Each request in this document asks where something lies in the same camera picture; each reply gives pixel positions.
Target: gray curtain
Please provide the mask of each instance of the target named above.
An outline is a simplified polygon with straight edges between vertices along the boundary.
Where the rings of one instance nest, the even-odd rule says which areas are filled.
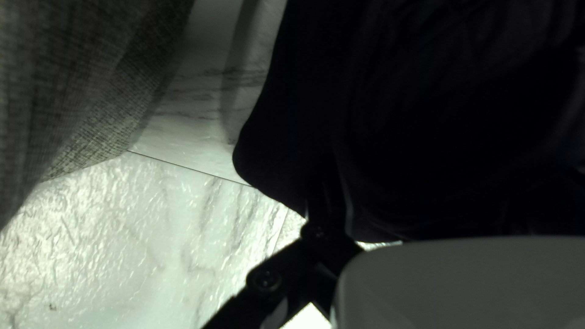
[[[0,229],[36,184],[122,154],[194,0],[0,0]]]

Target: black fabric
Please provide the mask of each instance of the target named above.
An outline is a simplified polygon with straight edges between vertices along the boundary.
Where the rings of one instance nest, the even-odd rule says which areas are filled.
[[[542,223],[567,214],[534,205],[552,211],[568,193],[567,221],[583,220],[583,190],[560,177],[584,160],[584,9],[289,0],[236,170],[304,215],[330,150],[367,228],[349,232],[360,241],[563,231]]]

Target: white toilet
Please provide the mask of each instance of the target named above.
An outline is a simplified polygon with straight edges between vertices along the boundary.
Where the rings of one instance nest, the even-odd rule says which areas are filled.
[[[410,242],[343,270],[333,329],[585,329],[585,238]]]

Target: marble tile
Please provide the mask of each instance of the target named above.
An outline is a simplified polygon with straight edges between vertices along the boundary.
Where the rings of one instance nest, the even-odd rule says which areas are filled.
[[[232,152],[266,79],[285,0],[197,0],[174,80],[133,152],[247,184]]]
[[[302,221],[249,186],[126,152],[38,185],[0,233],[0,328],[201,328]]]

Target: white tile wall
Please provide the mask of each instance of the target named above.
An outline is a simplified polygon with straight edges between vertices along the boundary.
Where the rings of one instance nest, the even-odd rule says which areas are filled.
[[[126,152],[38,185],[0,235],[0,328],[200,328],[303,221],[252,187]]]

